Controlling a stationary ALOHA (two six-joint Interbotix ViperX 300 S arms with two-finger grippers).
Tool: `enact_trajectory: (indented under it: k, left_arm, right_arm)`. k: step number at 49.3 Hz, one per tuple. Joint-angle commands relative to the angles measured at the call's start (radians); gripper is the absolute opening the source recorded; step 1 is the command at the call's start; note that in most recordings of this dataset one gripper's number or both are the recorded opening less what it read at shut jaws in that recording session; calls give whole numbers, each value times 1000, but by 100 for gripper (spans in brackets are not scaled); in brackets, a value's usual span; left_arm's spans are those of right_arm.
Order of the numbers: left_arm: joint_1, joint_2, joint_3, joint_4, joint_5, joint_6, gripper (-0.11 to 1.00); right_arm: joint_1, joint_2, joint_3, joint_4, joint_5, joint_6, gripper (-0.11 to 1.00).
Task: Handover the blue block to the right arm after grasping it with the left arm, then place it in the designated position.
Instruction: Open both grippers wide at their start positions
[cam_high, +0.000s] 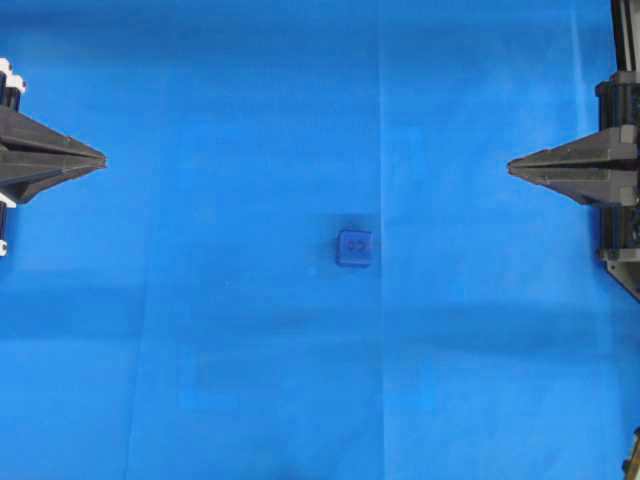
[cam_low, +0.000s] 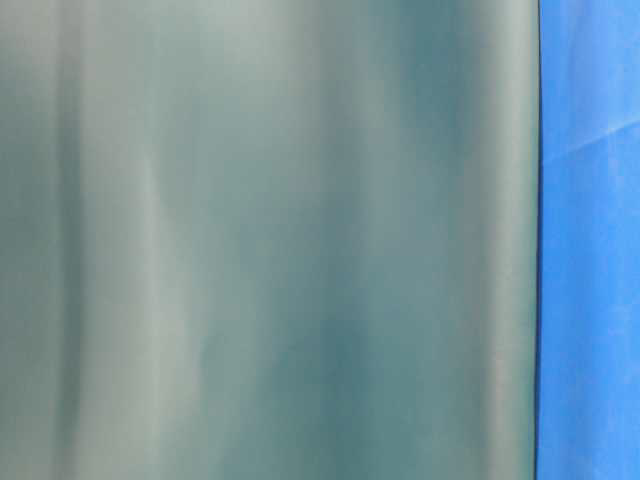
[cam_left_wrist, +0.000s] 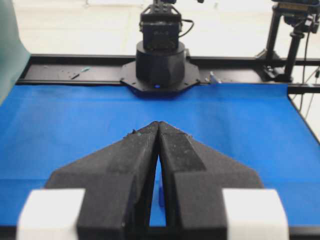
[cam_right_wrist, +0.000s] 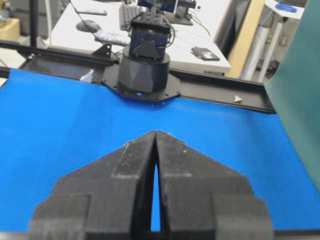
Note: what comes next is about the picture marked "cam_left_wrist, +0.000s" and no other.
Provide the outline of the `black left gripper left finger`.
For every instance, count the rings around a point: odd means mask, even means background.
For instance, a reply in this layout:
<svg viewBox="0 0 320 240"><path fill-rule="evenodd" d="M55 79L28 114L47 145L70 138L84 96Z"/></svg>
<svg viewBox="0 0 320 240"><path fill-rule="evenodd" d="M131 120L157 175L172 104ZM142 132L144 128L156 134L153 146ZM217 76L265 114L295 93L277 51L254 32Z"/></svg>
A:
<svg viewBox="0 0 320 240"><path fill-rule="evenodd" d="M76 223L81 240L125 240L149 226L159 122L56 169L47 189L84 189Z"/></svg>

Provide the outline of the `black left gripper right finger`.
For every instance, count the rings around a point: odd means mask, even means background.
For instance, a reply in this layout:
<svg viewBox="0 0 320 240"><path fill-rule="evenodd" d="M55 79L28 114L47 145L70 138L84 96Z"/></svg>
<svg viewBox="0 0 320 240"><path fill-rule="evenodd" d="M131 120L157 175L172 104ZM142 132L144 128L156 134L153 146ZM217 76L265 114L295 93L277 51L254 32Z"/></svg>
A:
<svg viewBox="0 0 320 240"><path fill-rule="evenodd" d="M255 170L159 123L160 162L168 227L180 240L225 240L224 188L262 189Z"/></svg>

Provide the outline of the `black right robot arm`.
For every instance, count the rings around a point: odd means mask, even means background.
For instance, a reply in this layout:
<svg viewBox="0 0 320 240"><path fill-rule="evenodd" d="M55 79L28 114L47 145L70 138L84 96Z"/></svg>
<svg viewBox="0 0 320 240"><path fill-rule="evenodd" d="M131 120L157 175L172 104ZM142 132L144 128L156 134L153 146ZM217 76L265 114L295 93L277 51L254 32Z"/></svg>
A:
<svg viewBox="0 0 320 240"><path fill-rule="evenodd" d="M174 0L155 0L140 14L142 41L133 62L122 66L119 80L141 92L180 92L201 82L199 68L187 60L180 41L183 19Z"/></svg>

